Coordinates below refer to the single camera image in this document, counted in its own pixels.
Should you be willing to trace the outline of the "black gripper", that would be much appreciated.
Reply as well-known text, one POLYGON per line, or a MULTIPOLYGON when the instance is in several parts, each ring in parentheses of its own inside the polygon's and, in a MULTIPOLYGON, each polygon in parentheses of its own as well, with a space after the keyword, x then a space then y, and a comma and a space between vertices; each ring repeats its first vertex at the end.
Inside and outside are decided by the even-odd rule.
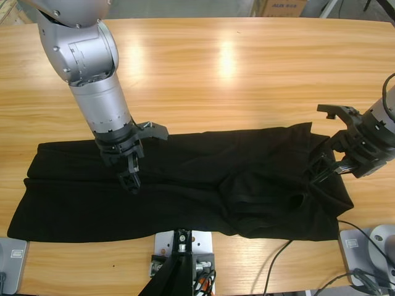
POLYGON ((361 178, 389 162, 389 130, 373 117, 349 117, 343 122, 347 128, 330 138, 329 147, 344 153, 344 157, 336 162, 321 153, 311 160, 308 167, 311 184, 321 183, 333 172, 361 178))
POLYGON ((143 131, 144 128, 129 122, 117 130, 93 132, 104 163, 109 167, 120 164, 118 179, 122 187, 131 194, 137 194, 141 187, 138 159, 144 157, 141 143, 143 131))

